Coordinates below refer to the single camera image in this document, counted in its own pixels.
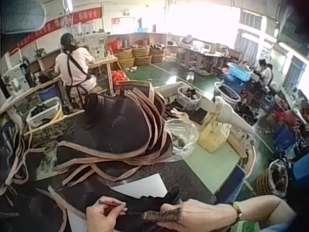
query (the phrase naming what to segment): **woven basket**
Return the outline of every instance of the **woven basket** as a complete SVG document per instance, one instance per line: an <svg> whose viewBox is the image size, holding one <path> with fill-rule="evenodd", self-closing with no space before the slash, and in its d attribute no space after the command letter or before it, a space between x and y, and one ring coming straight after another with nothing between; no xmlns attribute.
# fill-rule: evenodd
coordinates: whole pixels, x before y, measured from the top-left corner
<svg viewBox="0 0 309 232"><path fill-rule="evenodd" d="M258 196L273 195L268 182L268 168L257 178L254 190Z"/></svg>
<svg viewBox="0 0 309 232"><path fill-rule="evenodd" d="M165 53L165 50L156 50L156 49L150 50L151 55L163 55L164 53Z"/></svg>
<svg viewBox="0 0 309 232"><path fill-rule="evenodd" d="M133 58L132 49L124 50L121 53L115 54L115 56L118 58L118 60L131 59Z"/></svg>
<svg viewBox="0 0 309 232"><path fill-rule="evenodd" d="M149 55L150 47L142 47L142 48L132 48L134 57L146 57Z"/></svg>
<svg viewBox="0 0 309 232"><path fill-rule="evenodd" d="M134 66L134 58L131 59L121 59L118 61L121 69L131 68Z"/></svg>
<svg viewBox="0 0 309 232"><path fill-rule="evenodd" d="M152 56L135 57L134 64L135 64L136 66L150 65L150 64L151 64L151 57L152 57Z"/></svg>
<svg viewBox="0 0 309 232"><path fill-rule="evenodd" d="M164 57L164 54L162 54L162 55L153 55L153 57L151 59L151 62L152 63L162 62L163 61L163 57Z"/></svg>

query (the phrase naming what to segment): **floor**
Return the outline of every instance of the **floor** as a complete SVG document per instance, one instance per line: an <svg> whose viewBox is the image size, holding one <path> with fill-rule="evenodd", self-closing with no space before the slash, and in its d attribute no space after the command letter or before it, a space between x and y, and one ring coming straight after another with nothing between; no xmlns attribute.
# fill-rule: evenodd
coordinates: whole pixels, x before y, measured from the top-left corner
<svg viewBox="0 0 309 232"><path fill-rule="evenodd" d="M193 72L189 72L188 70L177 66L172 61L163 61L162 63L156 63L150 66L140 66L135 72L128 72L127 75L131 80L145 80L152 82L154 87L172 84L177 81L185 81L194 85L209 99L213 97L214 83L221 81L220 78L215 76L202 77ZM252 186L254 185L255 179L268 167L268 160L273 157L274 151L271 134L265 132L269 125L263 116L262 112L260 114L260 119L254 126L257 134L255 143L257 159L253 173L247 180Z"/></svg>

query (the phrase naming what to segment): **finger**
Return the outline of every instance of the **finger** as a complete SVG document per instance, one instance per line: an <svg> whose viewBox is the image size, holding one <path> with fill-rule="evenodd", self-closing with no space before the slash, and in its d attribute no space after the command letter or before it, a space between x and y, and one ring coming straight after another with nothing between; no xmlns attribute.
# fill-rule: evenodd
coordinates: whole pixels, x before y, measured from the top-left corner
<svg viewBox="0 0 309 232"><path fill-rule="evenodd" d="M175 231L184 231L185 227L177 222L158 222L158 226L170 229L170 230L175 230Z"/></svg>
<svg viewBox="0 0 309 232"><path fill-rule="evenodd" d="M117 207L115 207L114 209L111 210L110 214L108 214L108 218L112 218L114 220L117 219L117 217L120 215L120 213L123 211L124 209L124 205L119 205Z"/></svg>
<svg viewBox="0 0 309 232"><path fill-rule="evenodd" d="M179 205L163 204L161 206L160 212L164 213L165 211L177 209L179 207L180 207Z"/></svg>
<svg viewBox="0 0 309 232"><path fill-rule="evenodd" d="M112 197L101 197L100 199L98 199L97 201L100 204L109 204L109 205L114 205L114 206L118 206L118 205L126 205L125 202L121 202L120 200L117 200L115 198Z"/></svg>

